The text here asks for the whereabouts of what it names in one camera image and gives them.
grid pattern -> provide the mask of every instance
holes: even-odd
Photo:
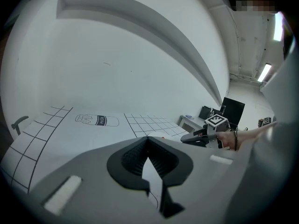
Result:
[[[152,132],[162,132],[180,138],[188,132],[164,116],[125,114],[135,136],[144,137]]]
[[[72,107],[51,107],[34,120],[6,152],[1,170],[11,186],[29,193],[37,162],[51,135]]]

fluorescent light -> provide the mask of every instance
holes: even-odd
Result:
[[[274,32],[273,39],[279,42],[281,41],[282,32],[283,32],[282,19],[283,19],[283,15],[281,12],[275,14],[275,32]]]
[[[259,77],[259,79],[257,81],[262,82],[265,79],[265,77],[268,74],[268,72],[270,71],[270,68],[271,68],[271,65],[270,64],[266,64],[265,68],[263,69],[263,71],[262,71],[262,73],[261,73],[261,75],[260,75],[260,77]]]

white wall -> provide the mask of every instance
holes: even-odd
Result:
[[[159,10],[188,36],[224,97],[226,56],[217,27],[202,4],[198,0],[140,2]],[[181,114],[198,115],[203,105],[219,108],[198,80],[159,47],[105,22],[56,19],[56,9],[57,0],[29,1],[7,42],[0,87],[9,128],[28,115],[20,125],[23,130],[57,103],[157,113],[174,121]],[[16,131],[10,131],[16,138]]]
[[[266,117],[273,118],[271,109],[264,95],[258,87],[239,82],[230,82],[227,98],[237,100],[245,104],[244,111],[239,123],[239,129],[257,128],[258,120]]]

white table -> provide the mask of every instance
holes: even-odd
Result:
[[[181,115],[180,117],[181,121],[179,123],[179,126],[183,127],[184,124],[187,124],[193,128],[192,132],[202,129],[203,125],[205,125],[205,121],[199,117],[193,117],[194,119],[188,119],[184,115]]]
[[[46,175],[81,153],[152,132],[166,133],[175,141],[188,133],[164,116],[53,106],[12,143],[0,170],[10,185],[29,193]]]

ceiling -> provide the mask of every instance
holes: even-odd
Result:
[[[264,82],[283,63],[283,40],[273,40],[275,16],[233,11],[228,0],[201,0],[218,26],[226,49],[230,79],[254,86],[266,63],[272,68]]]

